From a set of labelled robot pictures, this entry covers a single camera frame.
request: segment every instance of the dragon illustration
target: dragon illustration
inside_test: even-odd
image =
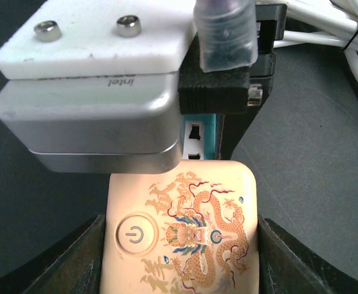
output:
[[[198,286],[208,288],[215,282],[218,265],[223,270],[223,275],[215,292],[224,292],[232,282],[233,287],[235,286],[235,271],[242,274],[248,269],[243,261],[248,251],[248,240],[243,228],[242,208],[234,200],[225,199],[223,204],[227,209],[233,210],[231,219],[225,217],[220,197],[234,191],[218,190],[214,187],[219,184],[202,182],[193,173],[178,175],[176,183],[179,193],[176,197],[177,204],[174,205],[175,201],[171,199],[165,210],[166,215],[173,218],[174,222],[166,223],[168,226],[165,228],[164,240],[166,246],[174,249],[173,253],[190,256],[183,268],[179,258],[172,258],[174,270],[181,278],[183,288],[192,288],[186,286],[188,282],[196,282]],[[214,221],[205,208],[207,203],[213,209]]]

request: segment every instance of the square device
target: square device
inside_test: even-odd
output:
[[[111,176],[101,294],[259,292],[256,183],[233,161]]]

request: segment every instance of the white plastic block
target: white plastic block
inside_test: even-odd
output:
[[[195,0],[48,0],[0,49],[9,80],[165,74],[179,70],[193,40]],[[142,33],[123,38],[116,20],[140,18]],[[62,37],[40,42],[34,26],[58,23]]]
[[[199,137],[190,138],[193,127],[199,127]],[[204,124],[201,121],[186,121],[184,131],[183,159],[204,159]]]

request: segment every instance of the transparent tube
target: transparent tube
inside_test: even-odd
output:
[[[203,72],[230,70],[256,62],[254,0],[196,0],[193,15]]]

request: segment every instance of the dark gray surface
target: dark gray surface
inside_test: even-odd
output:
[[[36,7],[0,1],[0,46]],[[234,159],[257,178],[260,213],[358,279],[357,93],[336,49],[277,53],[272,96]],[[107,188],[106,175],[48,172],[0,123],[0,276],[104,213]]]

